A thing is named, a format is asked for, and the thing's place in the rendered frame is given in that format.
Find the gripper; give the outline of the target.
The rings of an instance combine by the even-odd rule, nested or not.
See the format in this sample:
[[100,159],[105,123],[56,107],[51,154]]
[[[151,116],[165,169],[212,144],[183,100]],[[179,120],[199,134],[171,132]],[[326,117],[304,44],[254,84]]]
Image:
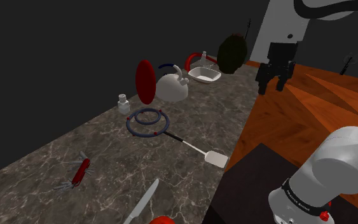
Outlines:
[[291,79],[296,65],[293,61],[298,49],[297,43],[270,43],[267,64],[260,63],[255,81],[258,82],[258,94],[265,95],[268,82],[273,78],[270,74],[272,66],[286,66],[279,70],[279,80],[276,90],[281,92],[287,80]]

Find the dark green oval object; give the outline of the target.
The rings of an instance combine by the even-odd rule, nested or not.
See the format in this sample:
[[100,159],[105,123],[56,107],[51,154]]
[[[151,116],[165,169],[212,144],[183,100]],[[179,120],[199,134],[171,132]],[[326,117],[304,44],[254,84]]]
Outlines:
[[247,43],[242,35],[232,34],[219,46],[217,64],[225,74],[233,74],[245,62]]

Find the white square bowl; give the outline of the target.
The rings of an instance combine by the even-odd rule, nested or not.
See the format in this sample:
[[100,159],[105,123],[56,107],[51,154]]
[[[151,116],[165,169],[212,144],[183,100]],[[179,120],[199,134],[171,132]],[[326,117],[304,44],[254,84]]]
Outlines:
[[194,80],[201,83],[212,83],[220,79],[221,73],[207,67],[196,67],[188,72]]

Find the red curved tube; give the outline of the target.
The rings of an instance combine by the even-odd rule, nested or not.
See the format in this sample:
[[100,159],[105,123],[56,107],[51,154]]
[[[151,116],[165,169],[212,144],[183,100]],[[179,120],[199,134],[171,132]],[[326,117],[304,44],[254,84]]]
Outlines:
[[[192,53],[185,61],[184,63],[184,69],[189,72],[190,71],[190,64],[191,64],[191,61],[194,57],[202,57],[202,53],[197,53],[197,52],[194,52]],[[215,64],[217,64],[217,60],[212,58],[212,57],[209,57],[208,55],[205,56],[205,58]]]

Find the white kettle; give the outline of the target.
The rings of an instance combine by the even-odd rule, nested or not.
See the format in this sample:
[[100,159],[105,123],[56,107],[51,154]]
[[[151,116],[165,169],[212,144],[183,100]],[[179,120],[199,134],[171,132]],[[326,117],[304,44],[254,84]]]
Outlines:
[[188,96],[189,79],[184,78],[181,68],[175,64],[162,64],[158,68],[173,67],[176,74],[165,74],[156,83],[156,96],[167,102],[183,101]]

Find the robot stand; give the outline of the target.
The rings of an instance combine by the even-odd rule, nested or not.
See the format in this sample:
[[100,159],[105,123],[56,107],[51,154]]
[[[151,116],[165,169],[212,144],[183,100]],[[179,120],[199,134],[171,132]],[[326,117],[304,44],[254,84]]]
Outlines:
[[358,224],[358,140],[291,153],[259,144],[223,174],[202,224]]

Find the red plate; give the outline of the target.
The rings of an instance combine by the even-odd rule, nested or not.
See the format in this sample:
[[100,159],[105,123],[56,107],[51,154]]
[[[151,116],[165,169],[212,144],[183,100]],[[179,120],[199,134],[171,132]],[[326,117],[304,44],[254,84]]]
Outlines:
[[151,104],[155,98],[156,78],[154,69],[148,60],[139,62],[135,74],[135,85],[141,102]]

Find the white salt shaker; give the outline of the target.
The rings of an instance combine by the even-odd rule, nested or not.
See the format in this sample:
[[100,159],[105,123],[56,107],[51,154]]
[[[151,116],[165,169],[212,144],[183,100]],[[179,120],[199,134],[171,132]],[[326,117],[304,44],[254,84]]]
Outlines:
[[119,101],[118,101],[118,111],[121,113],[121,114],[127,114],[130,112],[130,103],[129,101],[127,100],[127,97],[125,94],[120,94],[118,96],[119,98]]

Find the silver table knife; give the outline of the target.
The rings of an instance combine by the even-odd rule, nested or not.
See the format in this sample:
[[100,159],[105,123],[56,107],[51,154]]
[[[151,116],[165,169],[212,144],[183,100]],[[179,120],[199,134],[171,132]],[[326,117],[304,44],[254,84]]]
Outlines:
[[147,189],[147,191],[145,192],[145,194],[142,196],[142,198],[140,199],[140,201],[137,203],[137,205],[134,207],[134,209],[132,210],[132,212],[128,215],[128,217],[126,218],[126,220],[123,222],[123,224],[130,224],[130,222],[138,217],[142,210],[146,207],[146,205],[148,204],[148,202],[150,201],[151,197],[153,196],[154,192],[156,191],[157,187],[159,184],[159,179],[155,179],[155,181],[153,182],[153,184]]

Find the red round object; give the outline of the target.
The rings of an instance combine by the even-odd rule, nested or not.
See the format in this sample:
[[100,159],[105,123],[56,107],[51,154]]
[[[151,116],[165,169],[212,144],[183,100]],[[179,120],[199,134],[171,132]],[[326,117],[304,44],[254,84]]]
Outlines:
[[159,216],[151,220],[149,224],[175,224],[175,222],[172,218],[169,218],[168,216]]

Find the red pocket knife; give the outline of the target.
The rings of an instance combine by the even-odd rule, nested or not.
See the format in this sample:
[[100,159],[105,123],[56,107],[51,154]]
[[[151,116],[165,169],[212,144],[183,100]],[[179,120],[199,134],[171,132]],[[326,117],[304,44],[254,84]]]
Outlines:
[[83,151],[79,152],[79,159],[75,161],[66,162],[70,166],[68,172],[76,171],[74,177],[68,181],[61,182],[59,186],[53,187],[53,190],[63,193],[66,190],[74,189],[79,186],[85,175],[92,176],[95,172],[94,167],[91,166],[91,160],[85,155]]

